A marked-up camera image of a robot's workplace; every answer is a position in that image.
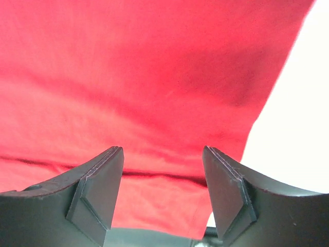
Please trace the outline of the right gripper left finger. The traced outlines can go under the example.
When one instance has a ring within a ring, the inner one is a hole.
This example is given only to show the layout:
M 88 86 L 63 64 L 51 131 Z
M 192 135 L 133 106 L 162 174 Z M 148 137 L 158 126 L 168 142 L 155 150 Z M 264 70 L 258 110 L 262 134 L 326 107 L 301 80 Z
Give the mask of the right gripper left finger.
M 123 163 L 123 149 L 111 147 L 52 179 L 2 192 L 1 246 L 104 246 Z

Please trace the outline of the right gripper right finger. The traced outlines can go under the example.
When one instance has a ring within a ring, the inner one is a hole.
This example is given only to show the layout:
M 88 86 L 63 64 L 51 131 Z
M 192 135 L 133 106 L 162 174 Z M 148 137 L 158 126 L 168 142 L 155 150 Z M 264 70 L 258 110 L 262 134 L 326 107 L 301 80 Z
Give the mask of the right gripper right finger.
M 203 165 L 224 246 L 328 246 L 328 194 L 274 180 L 213 147 L 203 149 Z

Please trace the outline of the red t-shirt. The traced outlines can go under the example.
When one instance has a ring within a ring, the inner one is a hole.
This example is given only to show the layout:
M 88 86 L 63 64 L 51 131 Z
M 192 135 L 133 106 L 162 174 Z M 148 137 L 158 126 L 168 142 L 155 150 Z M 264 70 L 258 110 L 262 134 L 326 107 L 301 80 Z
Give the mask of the red t-shirt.
M 1 191 L 124 150 L 114 227 L 198 239 L 312 1 L 1 1 Z

